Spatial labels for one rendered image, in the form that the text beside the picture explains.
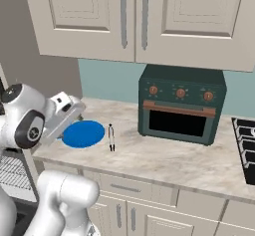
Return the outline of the toaster oven glass door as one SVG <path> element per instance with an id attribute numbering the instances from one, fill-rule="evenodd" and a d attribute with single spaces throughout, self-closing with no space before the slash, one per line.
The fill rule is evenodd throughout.
<path id="1" fill-rule="evenodd" d="M 210 145 L 214 141 L 216 128 L 213 118 L 142 110 L 138 111 L 138 132 L 141 135 Z"/>

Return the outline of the silver tongs with black tips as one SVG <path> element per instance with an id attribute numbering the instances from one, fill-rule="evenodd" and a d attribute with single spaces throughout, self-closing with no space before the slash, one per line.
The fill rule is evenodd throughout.
<path id="1" fill-rule="evenodd" d="M 114 132 L 113 125 L 111 123 L 109 124 L 108 135 L 109 135 L 110 151 L 116 151 L 115 132 Z"/>

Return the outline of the beige wall cupboard door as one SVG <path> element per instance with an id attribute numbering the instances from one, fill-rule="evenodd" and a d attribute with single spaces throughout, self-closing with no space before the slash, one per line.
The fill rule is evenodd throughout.
<path id="1" fill-rule="evenodd" d="M 255 0 L 148 0 L 147 47 L 141 46 L 142 0 L 136 0 L 139 63 L 251 72 Z"/>
<path id="2" fill-rule="evenodd" d="M 27 1 L 42 55 L 134 60 L 134 0 L 127 0 L 125 49 L 121 38 L 121 0 Z"/>

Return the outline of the dark green toaster oven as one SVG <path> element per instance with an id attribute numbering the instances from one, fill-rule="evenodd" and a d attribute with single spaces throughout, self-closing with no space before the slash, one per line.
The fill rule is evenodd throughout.
<path id="1" fill-rule="evenodd" d="M 157 87 L 156 95 L 149 93 L 151 86 Z M 176 96 L 178 89 L 185 90 L 183 98 Z M 205 92 L 213 94 L 211 101 L 203 98 Z M 215 108 L 216 116 L 213 119 L 217 130 L 226 92 L 227 87 L 221 70 L 148 65 L 138 81 L 138 110 L 144 110 L 144 101 L 153 101 L 158 106 L 193 110 Z"/>

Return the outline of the blue plate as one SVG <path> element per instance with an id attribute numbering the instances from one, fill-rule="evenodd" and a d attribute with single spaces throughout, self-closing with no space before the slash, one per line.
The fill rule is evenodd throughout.
<path id="1" fill-rule="evenodd" d="M 72 148 L 85 148 L 100 142 L 105 136 L 105 128 L 94 120 L 79 120 L 68 126 L 62 142 Z"/>

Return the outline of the beige base cupboard door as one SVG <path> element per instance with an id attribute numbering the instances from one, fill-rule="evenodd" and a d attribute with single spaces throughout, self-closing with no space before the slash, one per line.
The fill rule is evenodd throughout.
<path id="1" fill-rule="evenodd" d="M 117 224 L 117 204 L 122 207 L 122 228 Z M 101 236 L 128 236 L 127 203 L 122 198 L 101 195 L 89 215 Z"/>
<path id="2" fill-rule="evenodd" d="M 135 208 L 135 231 L 130 210 Z M 127 203 L 128 236 L 214 236 L 217 222 L 135 202 Z"/>

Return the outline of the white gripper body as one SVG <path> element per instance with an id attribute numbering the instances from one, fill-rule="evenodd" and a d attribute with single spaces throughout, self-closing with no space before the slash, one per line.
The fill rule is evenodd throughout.
<path id="1" fill-rule="evenodd" d="M 46 121 L 40 142 L 50 145 L 85 110 L 85 104 L 69 95 L 55 95 L 47 99 Z"/>

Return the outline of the black hob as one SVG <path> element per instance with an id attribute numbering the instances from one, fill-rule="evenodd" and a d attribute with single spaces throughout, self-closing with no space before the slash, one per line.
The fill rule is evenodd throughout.
<path id="1" fill-rule="evenodd" d="M 255 186 L 255 120 L 232 118 L 244 178 Z"/>

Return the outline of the beige drawer front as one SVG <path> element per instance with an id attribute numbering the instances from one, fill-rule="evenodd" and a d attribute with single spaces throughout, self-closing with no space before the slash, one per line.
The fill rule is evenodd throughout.
<path id="1" fill-rule="evenodd" d="M 181 213 L 217 220 L 224 202 L 225 200 L 219 197 L 180 190 L 177 199 L 177 210 Z"/>
<path id="2" fill-rule="evenodd" d="M 65 165 L 55 164 L 55 163 L 49 163 L 49 162 L 43 162 L 45 169 L 47 170 L 58 170 L 63 171 L 67 173 L 72 174 L 79 174 L 78 170 L 76 168 L 68 167 Z"/>
<path id="3" fill-rule="evenodd" d="M 152 186 L 150 183 L 145 183 L 145 182 L 141 182 L 141 181 L 137 181 L 133 179 L 127 179 L 123 177 L 117 177 L 117 176 L 106 175 L 106 174 L 100 175 L 100 181 L 101 181 L 102 190 L 104 191 L 111 192 L 114 194 L 124 195 L 128 197 L 133 197 L 137 199 L 142 199 L 142 200 L 148 200 L 148 201 L 151 200 Z M 141 192 L 131 192 L 127 190 L 117 189 L 117 188 L 111 187 L 111 183 L 123 185 L 126 187 L 137 188 L 137 189 L 140 189 Z"/>

